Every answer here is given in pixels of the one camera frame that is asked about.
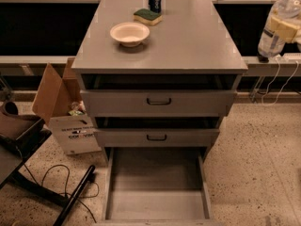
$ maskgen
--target gray drawer cabinet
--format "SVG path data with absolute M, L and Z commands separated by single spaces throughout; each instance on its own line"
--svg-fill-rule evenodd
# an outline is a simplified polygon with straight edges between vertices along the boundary
M 165 0 L 164 20 L 134 48 L 110 38 L 146 7 L 101 1 L 72 65 L 107 156 L 101 225 L 221 225 L 202 162 L 246 65 L 211 1 Z

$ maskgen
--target floor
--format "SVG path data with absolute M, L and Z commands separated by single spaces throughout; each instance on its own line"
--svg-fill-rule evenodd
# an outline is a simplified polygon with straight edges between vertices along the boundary
M 17 103 L 30 113 L 31 103 Z M 214 219 L 225 226 L 301 226 L 301 104 L 274 105 L 237 101 L 223 120 L 220 136 L 207 156 L 204 170 Z M 72 192 L 89 165 L 96 166 L 95 184 L 88 184 L 82 202 L 101 220 L 104 167 L 101 152 L 65 155 L 53 137 L 26 163 L 38 182 L 53 165 L 71 172 Z M 21 172 L 29 179 L 25 168 Z M 44 186 L 64 192 L 67 171 L 52 169 Z M 21 189 L 0 190 L 0 225 L 53 225 L 60 208 Z M 64 225 L 92 225 L 93 218 L 77 202 Z

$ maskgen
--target drawer handle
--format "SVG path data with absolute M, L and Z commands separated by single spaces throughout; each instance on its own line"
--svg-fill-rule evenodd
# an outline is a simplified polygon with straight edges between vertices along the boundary
M 147 98 L 147 103 L 149 105 L 170 105 L 171 98 L 168 98 L 168 101 L 166 101 L 166 102 L 152 102 L 150 98 Z
M 147 140 L 150 140 L 150 141 L 165 141 L 165 140 L 167 140 L 167 135 L 164 135 L 162 138 L 152 137 L 150 135 L 147 135 Z

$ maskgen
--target bowl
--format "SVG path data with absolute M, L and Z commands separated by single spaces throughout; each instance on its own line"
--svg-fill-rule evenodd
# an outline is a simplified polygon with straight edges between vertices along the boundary
M 150 30 L 139 23 L 122 23 L 111 28 L 111 37 L 125 47 L 139 45 L 150 34 Z

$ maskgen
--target green and yellow sponge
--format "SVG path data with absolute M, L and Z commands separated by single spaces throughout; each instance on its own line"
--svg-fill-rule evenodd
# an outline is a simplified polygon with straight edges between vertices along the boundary
M 142 8 L 134 13 L 134 20 L 140 21 L 143 24 L 154 26 L 162 21 L 162 15 Z

